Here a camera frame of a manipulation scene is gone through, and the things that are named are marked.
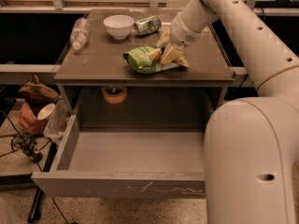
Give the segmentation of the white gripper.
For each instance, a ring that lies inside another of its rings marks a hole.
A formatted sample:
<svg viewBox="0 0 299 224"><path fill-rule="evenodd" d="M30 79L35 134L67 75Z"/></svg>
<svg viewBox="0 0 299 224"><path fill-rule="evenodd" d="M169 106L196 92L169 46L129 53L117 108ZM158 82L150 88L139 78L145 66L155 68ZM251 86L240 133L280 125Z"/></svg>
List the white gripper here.
<svg viewBox="0 0 299 224"><path fill-rule="evenodd" d="M171 21L169 31L165 30L156 46L159 48L165 48L164 53L160 59L160 64L167 65L173 62L183 53L182 46L192 45L199 37L201 33L195 32L189 28L182 19L181 13Z"/></svg>

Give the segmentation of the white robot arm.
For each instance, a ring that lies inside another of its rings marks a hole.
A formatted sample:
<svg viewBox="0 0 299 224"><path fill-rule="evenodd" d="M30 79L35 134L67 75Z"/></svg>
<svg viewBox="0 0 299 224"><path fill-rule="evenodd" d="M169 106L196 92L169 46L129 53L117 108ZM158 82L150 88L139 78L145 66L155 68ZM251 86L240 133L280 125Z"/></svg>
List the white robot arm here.
<svg viewBox="0 0 299 224"><path fill-rule="evenodd" d="M208 224L296 224L298 58L242 0L191 0L172 21L170 40L190 45L214 20L258 94L220 106L206 126Z"/></svg>

